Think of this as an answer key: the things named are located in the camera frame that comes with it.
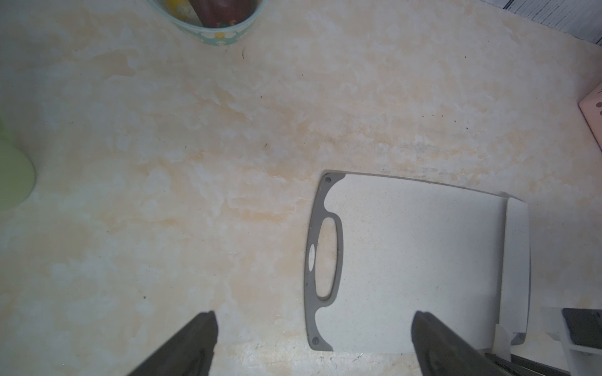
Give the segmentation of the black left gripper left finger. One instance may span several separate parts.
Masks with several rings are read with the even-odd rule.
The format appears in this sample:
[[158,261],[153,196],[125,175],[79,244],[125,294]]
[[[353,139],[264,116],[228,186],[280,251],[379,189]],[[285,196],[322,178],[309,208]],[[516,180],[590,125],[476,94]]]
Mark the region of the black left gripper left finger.
[[218,334],[216,314],[199,313],[129,376],[209,375]]

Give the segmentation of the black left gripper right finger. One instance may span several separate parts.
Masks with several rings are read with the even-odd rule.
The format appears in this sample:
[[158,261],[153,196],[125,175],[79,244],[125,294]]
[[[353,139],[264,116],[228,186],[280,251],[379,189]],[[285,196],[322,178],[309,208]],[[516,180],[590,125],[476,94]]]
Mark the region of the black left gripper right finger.
[[411,337],[422,375],[508,375],[432,313],[415,313]]

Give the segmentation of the white speckled knife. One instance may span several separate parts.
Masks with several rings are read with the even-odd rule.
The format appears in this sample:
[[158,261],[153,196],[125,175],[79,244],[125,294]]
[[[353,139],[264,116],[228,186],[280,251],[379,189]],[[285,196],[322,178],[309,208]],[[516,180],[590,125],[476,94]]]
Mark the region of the white speckled knife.
[[528,205],[506,202],[499,319],[492,353],[510,361],[511,347],[525,342],[531,300],[531,239]]

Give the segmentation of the white grey-rimmed cutting board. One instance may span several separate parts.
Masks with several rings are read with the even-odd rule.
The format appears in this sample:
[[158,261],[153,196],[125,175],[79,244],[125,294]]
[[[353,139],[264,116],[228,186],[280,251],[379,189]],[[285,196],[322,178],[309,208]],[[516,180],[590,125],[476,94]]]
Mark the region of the white grey-rimmed cutting board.
[[490,349],[499,319],[510,197],[421,180],[325,172],[305,254],[310,348],[412,353],[412,320],[423,311],[473,348]]

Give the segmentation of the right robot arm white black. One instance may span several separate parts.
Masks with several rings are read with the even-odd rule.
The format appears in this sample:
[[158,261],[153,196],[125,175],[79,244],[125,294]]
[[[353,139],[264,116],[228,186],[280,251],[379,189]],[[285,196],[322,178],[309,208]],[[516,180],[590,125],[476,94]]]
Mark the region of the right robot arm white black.
[[601,310],[544,307],[542,321],[561,343],[571,375],[601,375]]

